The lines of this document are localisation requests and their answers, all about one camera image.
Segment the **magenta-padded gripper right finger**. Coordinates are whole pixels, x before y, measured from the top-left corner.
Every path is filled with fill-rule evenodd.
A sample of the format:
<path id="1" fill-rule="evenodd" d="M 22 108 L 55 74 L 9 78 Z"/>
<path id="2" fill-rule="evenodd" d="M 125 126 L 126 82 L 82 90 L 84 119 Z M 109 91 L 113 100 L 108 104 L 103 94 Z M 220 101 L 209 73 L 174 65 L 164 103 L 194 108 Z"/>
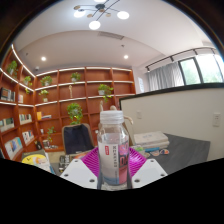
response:
<path id="1" fill-rule="evenodd" d="M 128 164 L 128 188 L 136 189 L 167 176 L 155 159 L 146 159 L 135 149 L 130 149 Z"/>

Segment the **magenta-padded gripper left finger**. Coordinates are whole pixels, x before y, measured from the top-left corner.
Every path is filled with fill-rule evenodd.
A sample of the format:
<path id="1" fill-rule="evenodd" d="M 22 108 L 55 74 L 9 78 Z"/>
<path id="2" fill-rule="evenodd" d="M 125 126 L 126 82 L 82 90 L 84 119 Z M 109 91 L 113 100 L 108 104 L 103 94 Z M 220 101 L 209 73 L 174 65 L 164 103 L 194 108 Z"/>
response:
<path id="1" fill-rule="evenodd" d="M 73 159 L 61 174 L 61 178 L 84 188 L 97 189 L 99 175 L 98 149 L 94 148 L 81 159 Z"/>

